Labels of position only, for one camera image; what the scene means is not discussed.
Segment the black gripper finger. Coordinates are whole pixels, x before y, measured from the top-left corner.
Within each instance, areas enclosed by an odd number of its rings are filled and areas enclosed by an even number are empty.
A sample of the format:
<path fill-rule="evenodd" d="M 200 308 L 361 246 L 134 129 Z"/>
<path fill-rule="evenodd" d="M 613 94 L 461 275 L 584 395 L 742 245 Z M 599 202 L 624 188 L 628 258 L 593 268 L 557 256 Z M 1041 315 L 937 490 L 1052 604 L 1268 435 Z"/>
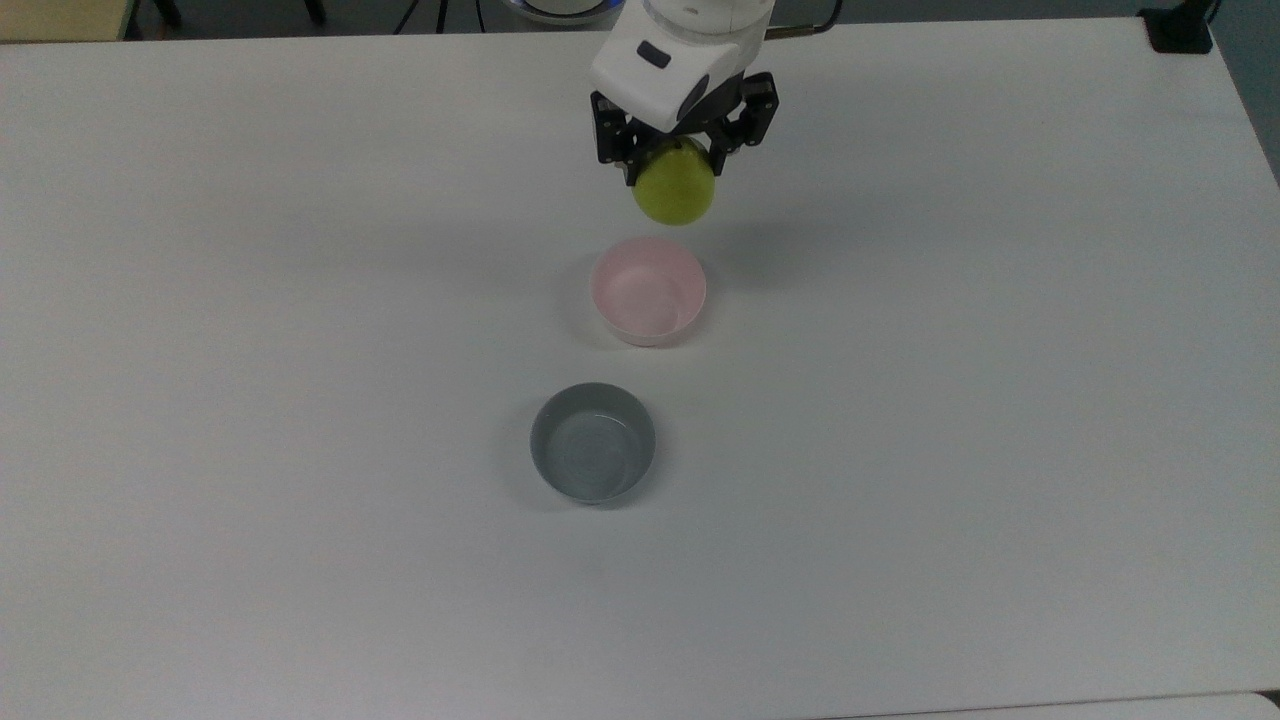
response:
<path fill-rule="evenodd" d="M 771 72 L 736 78 L 731 99 L 731 108 L 718 111 L 701 127 L 701 133 L 709 141 L 708 161 L 716 178 L 722 176 L 730 156 L 763 143 L 780 108 Z"/>
<path fill-rule="evenodd" d="M 591 122 L 596 160 L 618 167 L 626 186 L 634 187 L 652 145 L 652 127 L 598 91 L 591 92 Z"/>

